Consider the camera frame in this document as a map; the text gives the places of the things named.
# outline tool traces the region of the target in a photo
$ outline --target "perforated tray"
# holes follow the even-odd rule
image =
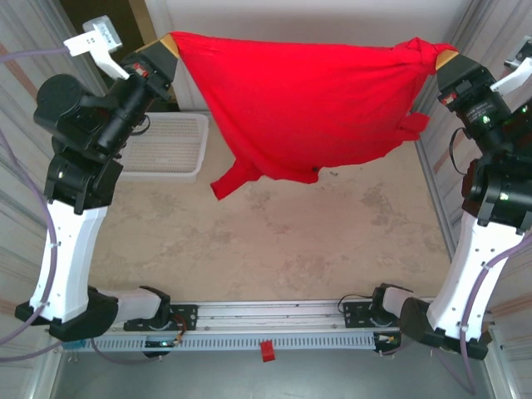
[[[124,170],[120,180],[194,183],[205,156],[209,119],[181,112],[147,115],[148,131],[130,137],[121,152]]]

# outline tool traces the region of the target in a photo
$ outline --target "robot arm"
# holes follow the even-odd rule
[[[482,156],[473,160],[462,181],[465,211],[451,269],[434,302],[425,303],[404,288],[376,288],[376,308],[399,318],[401,330],[418,342],[460,352],[465,331],[469,357],[482,359],[482,319],[500,272],[502,259],[486,275],[470,318],[462,325],[473,285],[488,261],[519,244],[532,226],[532,100],[514,113],[501,95],[532,74],[532,41],[526,37],[507,65],[516,70],[495,81],[477,62],[456,52],[443,52],[437,65],[438,97],[464,122]]]
[[[33,324],[48,324],[50,334],[63,342],[97,337],[113,323],[132,319],[148,319],[160,328],[170,317],[170,297],[156,289],[102,291],[88,287],[88,277],[96,236],[123,168],[117,161],[120,151],[154,99],[170,99],[167,91],[179,58],[177,46],[167,35],[118,64],[109,56],[120,45],[111,22],[104,17],[88,24],[92,30],[65,45],[73,56],[89,52],[115,83],[99,97],[73,76],[53,76],[39,89],[34,113],[35,122],[52,133],[55,155],[44,195],[58,246],[52,291]],[[48,235],[36,290],[16,309],[21,320],[42,306],[50,252]]]

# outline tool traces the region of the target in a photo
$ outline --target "red t-shirt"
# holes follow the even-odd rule
[[[302,183],[417,140],[408,115],[447,44],[387,47],[252,42],[173,32],[180,57],[235,156],[211,186],[221,200],[262,175]]]

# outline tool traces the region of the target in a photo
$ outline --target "corrugated metal panel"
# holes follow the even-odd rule
[[[296,349],[375,349],[373,332],[292,332],[276,334],[185,334],[176,347],[147,347],[147,342],[172,341],[175,336],[111,336],[95,339],[102,352],[197,352],[197,351],[258,351],[260,343],[272,341],[275,350]],[[72,342],[64,347],[67,351],[93,352],[91,342]]]
[[[455,43],[461,53],[488,67],[495,77],[501,77],[504,59],[523,36],[532,33],[532,2],[473,2],[473,6],[476,7],[473,10],[475,17],[462,23],[461,35],[456,37]],[[453,130],[460,127],[461,122],[437,103],[434,90],[431,94],[434,100],[425,101],[421,106],[431,116],[431,124],[421,138],[421,151],[427,159],[427,179],[436,183],[433,191],[442,204],[440,216],[444,218],[442,224],[449,226],[453,243],[448,243],[448,246],[452,248],[460,235],[462,198],[461,176],[451,165],[448,145]],[[532,82],[529,81],[505,100],[510,108],[515,109],[531,95]],[[460,170],[466,170],[479,153],[473,141],[458,135],[455,158]],[[532,379],[532,248],[514,256],[506,264],[490,307],[500,330],[503,352],[507,353],[525,397],[526,392],[530,392]]]
[[[53,1],[7,0],[0,7],[0,54],[36,48],[54,48],[66,37]],[[35,125],[35,95],[50,76],[69,73],[87,87],[101,93],[97,78],[82,76],[83,60],[70,57],[36,57],[0,66],[0,127],[17,154],[22,166],[40,186],[44,186],[47,167],[52,157],[50,135]],[[46,238],[45,224],[36,201],[9,165],[0,149],[0,336],[20,322],[13,317],[14,307],[32,295],[42,260]],[[32,328],[20,338],[0,347],[0,356],[34,352],[44,343],[41,328]],[[27,383],[34,373],[35,360],[2,364],[0,397],[26,397]]]

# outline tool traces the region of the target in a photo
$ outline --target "metal plate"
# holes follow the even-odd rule
[[[394,338],[393,341],[387,341],[386,339],[383,339],[384,337],[392,337]],[[398,349],[401,346],[402,343],[402,336],[400,332],[397,333],[385,333],[385,334],[377,334],[373,336],[375,340],[375,352],[379,353],[382,351],[390,352],[394,349]]]
[[[338,300],[319,301],[256,301],[256,302],[197,302],[196,331],[203,333],[323,333],[345,330],[343,314],[338,311]],[[398,327],[371,327],[364,331],[393,333]],[[166,335],[165,331],[150,331]],[[124,323],[115,324],[106,335],[134,334],[125,331]]]
[[[194,331],[198,321],[198,305],[170,305],[170,311],[173,314],[180,315],[186,322],[187,331]],[[175,320],[172,318],[164,328],[153,328],[149,320],[130,320],[124,323],[124,331],[179,331]]]
[[[272,341],[274,350],[297,349],[375,349],[373,332],[322,332],[322,333],[260,333],[260,334],[218,334],[216,336],[191,333],[183,336],[180,345],[162,345],[174,339],[173,335],[156,336],[102,336],[96,338],[96,345],[102,352],[204,352],[204,351],[259,351],[260,343]],[[92,352],[90,340],[84,340],[72,349],[76,352]]]
[[[411,345],[395,357],[342,349],[276,349],[275,354],[277,360],[263,363],[259,348],[178,350],[162,362],[133,367],[111,365],[94,352],[78,353],[79,362],[72,364],[67,354],[47,399],[493,399],[482,362],[471,364],[478,389],[472,397],[423,345]],[[446,355],[453,369],[463,370],[460,356]],[[136,360],[143,355],[108,356]]]
[[[344,321],[346,328],[398,328],[397,319],[390,322],[378,321],[371,311],[372,303],[368,301],[353,301],[343,303]]]

